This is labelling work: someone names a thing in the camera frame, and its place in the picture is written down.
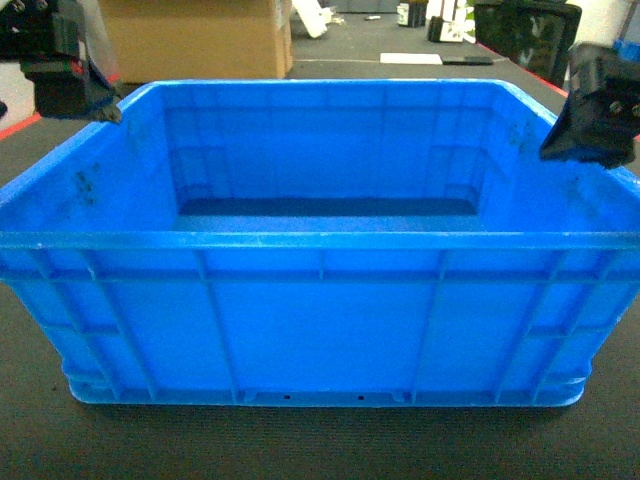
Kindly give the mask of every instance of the cardboard box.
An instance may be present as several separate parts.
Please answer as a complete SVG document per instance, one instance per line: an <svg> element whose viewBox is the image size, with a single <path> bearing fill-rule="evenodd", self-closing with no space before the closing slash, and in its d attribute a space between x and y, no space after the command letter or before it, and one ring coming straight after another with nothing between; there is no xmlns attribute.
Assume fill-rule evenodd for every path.
<svg viewBox="0 0 640 480"><path fill-rule="evenodd" d="M101 0L122 81L283 78L290 0Z"/></svg>

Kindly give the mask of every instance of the black bracket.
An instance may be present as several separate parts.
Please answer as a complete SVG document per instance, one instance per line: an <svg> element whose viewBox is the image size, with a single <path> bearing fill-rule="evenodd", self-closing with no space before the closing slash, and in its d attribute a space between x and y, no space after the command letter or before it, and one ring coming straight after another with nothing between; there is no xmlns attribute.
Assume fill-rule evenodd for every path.
<svg viewBox="0 0 640 480"><path fill-rule="evenodd" d="M607 47L579 44L569 60L571 91L542 143L542 160L596 162L615 168L634 160L640 134L640 64Z"/></svg>

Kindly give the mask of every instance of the crate bottom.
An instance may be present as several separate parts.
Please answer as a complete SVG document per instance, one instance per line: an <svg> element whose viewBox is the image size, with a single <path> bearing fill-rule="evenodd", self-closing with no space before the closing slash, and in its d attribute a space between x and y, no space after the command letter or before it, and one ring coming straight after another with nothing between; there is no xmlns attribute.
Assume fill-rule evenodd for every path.
<svg viewBox="0 0 640 480"><path fill-rule="evenodd" d="M476 232L486 231L473 205L457 199L195 200L176 231Z"/></svg>
<svg viewBox="0 0 640 480"><path fill-rule="evenodd" d="M246 407L565 407L577 402L584 383L542 392L536 398L528 391L503 392L498 399L491 392L257 392L165 390L152 398L146 390L125 390L118 397L105 388L70 383L73 396L89 404L209 405Z"/></svg>

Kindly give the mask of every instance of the red edge strip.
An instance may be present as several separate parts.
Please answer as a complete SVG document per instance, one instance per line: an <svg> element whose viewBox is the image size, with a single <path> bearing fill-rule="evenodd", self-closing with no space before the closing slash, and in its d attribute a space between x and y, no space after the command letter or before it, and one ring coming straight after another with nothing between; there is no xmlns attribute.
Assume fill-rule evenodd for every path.
<svg viewBox="0 0 640 480"><path fill-rule="evenodd" d="M24 120L16 123L15 125L11 125L9 128L0 130L0 141L13 135L16 132L19 132L23 128L27 128L29 125L36 123L41 118L42 117L40 116L40 114L36 113L35 115L31 115L29 118L25 118Z"/></svg>
<svg viewBox="0 0 640 480"><path fill-rule="evenodd" d="M491 52L491 53L495 53L496 55L500 55L499 53L495 52L494 50L491 50L489 47L487 47L486 45L482 45L481 43L476 43L476 45L478 45L481 48L484 48L485 50ZM516 65L517 67L519 67L520 69L524 70L525 72L527 72L529 75L531 75L532 77L534 77L536 80L538 80L539 82L543 83L544 85L546 85L547 87L549 87L551 90L553 90L554 92L562 95L563 97L568 97L569 94L567 92L565 92L564 90L562 90L561 88L556 87L553 83L549 83L547 82L544 78L540 78L538 75L536 75L535 73L531 73L529 70L527 70L526 68L522 68L519 65Z"/></svg>

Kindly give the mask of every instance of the dark stain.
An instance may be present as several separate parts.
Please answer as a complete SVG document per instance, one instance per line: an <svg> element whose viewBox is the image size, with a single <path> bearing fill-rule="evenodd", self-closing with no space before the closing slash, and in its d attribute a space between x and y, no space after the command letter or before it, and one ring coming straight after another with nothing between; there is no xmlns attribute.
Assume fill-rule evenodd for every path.
<svg viewBox="0 0 640 480"><path fill-rule="evenodd" d="M93 192L93 183L91 183L89 179L87 179L87 176L84 174L84 172L76 173L76 186L78 188L78 198L85 205L93 205L96 203L95 197L91 194L91 192Z"/></svg>
<svg viewBox="0 0 640 480"><path fill-rule="evenodd" d="M533 124L527 120L524 124L522 137L519 139L518 153L524 154L532 151L535 148L535 143Z"/></svg>

